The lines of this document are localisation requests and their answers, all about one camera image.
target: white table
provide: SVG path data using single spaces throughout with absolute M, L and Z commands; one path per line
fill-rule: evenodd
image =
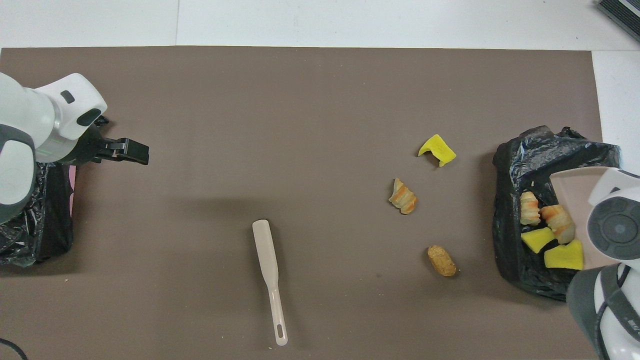
M 640 174 L 640 43 L 592 0 L 0 2 L 0 48 L 136 45 L 592 51 L 603 139 Z

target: trash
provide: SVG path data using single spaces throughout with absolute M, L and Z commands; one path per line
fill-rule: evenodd
M 548 227 L 543 227 L 542 229 L 522 233 L 520 237 L 531 251 L 538 254 L 546 244 L 554 239 L 554 232 Z
M 436 269 L 438 274 L 442 276 L 453 276 L 458 273 L 456 265 L 453 263 L 449 253 L 441 246 L 433 245 L 427 249 L 427 256 Z
M 394 193 L 391 194 L 389 202 L 400 209 L 400 213 L 407 215 L 415 209 L 415 203 L 418 201 L 415 194 L 404 185 L 400 179 L 394 179 Z
M 520 196 L 520 223 L 531 226 L 540 224 L 538 200 L 532 192 L 524 192 Z
M 433 135 L 418 151 L 418 156 L 431 151 L 436 159 L 440 160 L 440 167 L 456 158 L 456 153 L 444 142 L 440 135 Z
M 573 240 L 566 245 L 558 245 L 545 251 L 545 266 L 582 270 L 584 268 L 582 243 L 579 240 Z
M 525 291 L 564 301 L 577 271 L 546 268 L 543 252 L 535 254 L 521 240 L 520 233 L 547 225 L 520 224 L 520 196 L 531 191 L 541 206 L 556 205 L 551 174 L 580 167 L 620 167 L 620 148 L 589 141 L 569 127 L 555 135 L 547 126 L 539 126 L 501 144 L 493 164 L 497 170 L 493 248 L 500 275 Z
M 69 166 L 37 163 L 29 202 L 20 214 L 0 225 L 0 265 L 27 267 L 69 251 L 73 242 L 72 192 Z
M 575 224 L 561 204 L 541 208 L 540 215 L 553 230 L 559 243 L 567 244 L 575 239 Z

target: pink object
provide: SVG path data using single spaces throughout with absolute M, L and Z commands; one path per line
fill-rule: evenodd
M 74 193 L 76 189 L 76 166 L 69 166 L 69 183 L 71 184 L 71 196 L 69 197 L 69 215 L 71 215 L 71 211 L 74 207 Z

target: food scrap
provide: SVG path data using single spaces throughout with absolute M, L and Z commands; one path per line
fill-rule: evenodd
M 540 224 L 538 200 L 532 192 L 524 192 L 520 196 L 520 223 L 533 226 Z
M 548 227 L 520 234 L 522 241 L 536 254 L 551 240 L 555 239 L 554 232 Z
M 566 244 L 575 238 L 575 224 L 562 205 L 545 206 L 540 209 L 540 214 L 553 230 L 558 243 Z
M 456 153 L 449 148 L 449 146 L 444 142 L 444 140 L 440 137 L 440 135 L 433 135 L 418 151 L 418 156 L 424 154 L 427 151 L 431 151 L 433 156 L 435 156 L 438 160 L 440 160 L 440 166 L 444 166 L 446 163 L 450 162 L 454 158 L 456 158 Z
M 430 246 L 427 249 L 427 256 L 429 256 L 429 260 L 431 260 L 431 264 L 438 274 L 442 276 L 456 275 L 458 271 L 456 264 L 453 263 L 449 253 L 441 246 Z
M 579 240 L 573 240 L 567 245 L 558 245 L 545 251 L 545 266 L 582 270 L 584 268 L 582 243 Z
M 394 179 L 394 193 L 389 201 L 404 215 L 407 215 L 415 208 L 417 199 L 415 195 L 407 188 L 400 179 Z

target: spatula handle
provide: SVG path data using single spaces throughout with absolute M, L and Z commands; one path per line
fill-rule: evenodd
M 284 325 L 284 315 L 282 314 L 282 304 L 280 303 L 278 289 L 269 291 L 269 302 L 271 303 L 271 317 L 273 318 L 276 343 L 280 346 L 286 345 L 289 338 L 287 337 L 287 327 Z

